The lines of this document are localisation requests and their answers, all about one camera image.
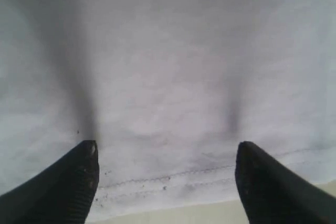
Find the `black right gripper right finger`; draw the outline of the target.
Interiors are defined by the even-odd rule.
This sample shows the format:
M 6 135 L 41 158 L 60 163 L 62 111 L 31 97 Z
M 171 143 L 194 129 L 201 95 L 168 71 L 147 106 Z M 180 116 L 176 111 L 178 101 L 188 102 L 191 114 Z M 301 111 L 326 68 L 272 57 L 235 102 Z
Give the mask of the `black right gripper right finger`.
M 238 146 L 235 181 L 249 223 L 335 223 L 335 197 L 253 142 Z

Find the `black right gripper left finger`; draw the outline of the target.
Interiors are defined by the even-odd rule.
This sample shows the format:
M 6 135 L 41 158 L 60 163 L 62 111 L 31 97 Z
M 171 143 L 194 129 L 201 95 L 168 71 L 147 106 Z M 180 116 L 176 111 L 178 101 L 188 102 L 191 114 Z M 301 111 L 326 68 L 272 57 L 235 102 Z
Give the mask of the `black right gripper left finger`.
M 82 141 L 44 171 L 1 195 L 1 223 L 85 223 L 98 183 L 97 144 Z

